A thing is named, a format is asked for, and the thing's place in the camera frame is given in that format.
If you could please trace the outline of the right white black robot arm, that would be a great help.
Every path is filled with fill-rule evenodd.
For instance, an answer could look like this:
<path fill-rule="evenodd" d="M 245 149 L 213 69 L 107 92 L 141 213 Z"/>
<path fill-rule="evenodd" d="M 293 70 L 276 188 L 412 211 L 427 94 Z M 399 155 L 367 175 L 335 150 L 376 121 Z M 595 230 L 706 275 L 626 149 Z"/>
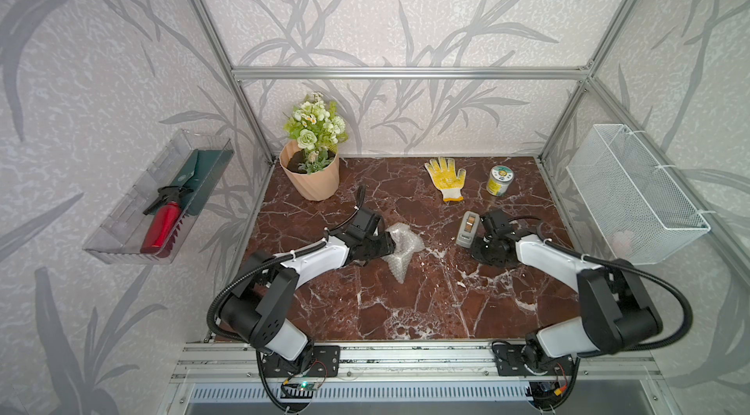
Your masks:
<path fill-rule="evenodd" d="M 519 221 L 535 221 L 536 230 L 518 229 Z M 623 259 L 604 260 L 555 243 L 534 216 L 511 218 L 501 210 L 473 221 L 484 235 L 474 237 L 472 258 L 494 267 L 526 266 L 562 282 L 578 296 L 580 316 L 539 329 L 525 338 L 527 364 L 564 356 L 595 358 L 605 354 L 669 347 L 693 328 L 693 307 L 673 284 Z M 667 291 L 682 310 L 677 330 L 666 337 L 661 315 L 644 285 Z"/>

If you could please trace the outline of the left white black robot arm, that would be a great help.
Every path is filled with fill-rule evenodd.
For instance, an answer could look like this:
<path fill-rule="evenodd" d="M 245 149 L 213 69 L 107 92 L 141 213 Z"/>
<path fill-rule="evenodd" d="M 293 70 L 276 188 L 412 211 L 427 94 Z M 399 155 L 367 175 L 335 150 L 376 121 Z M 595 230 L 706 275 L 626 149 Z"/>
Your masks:
<path fill-rule="evenodd" d="M 287 319 L 296 290 L 319 276 L 351 265 L 363 267 L 396 250 L 391 234 L 383 230 L 383 217 L 364 206 L 365 198 L 366 188 L 360 185 L 353 213 L 312 244 L 277 254 L 253 253 L 209 305 L 210 332 L 307 365 L 312 338 Z"/>

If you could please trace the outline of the clear bubble wrap sheet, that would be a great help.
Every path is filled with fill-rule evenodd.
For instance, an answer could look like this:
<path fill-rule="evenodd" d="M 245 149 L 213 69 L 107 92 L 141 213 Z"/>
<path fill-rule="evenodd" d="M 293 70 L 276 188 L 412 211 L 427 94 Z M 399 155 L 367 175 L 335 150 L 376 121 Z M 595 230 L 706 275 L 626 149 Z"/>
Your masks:
<path fill-rule="evenodd" d="M 388 227 L 387 232 L 395 243 L 395 250 L 383 257 L 389 270 L 399 284 L 404 284 L 412 257 L 425 249 L 425 244 L 417 233 L 404 223 Z"/>

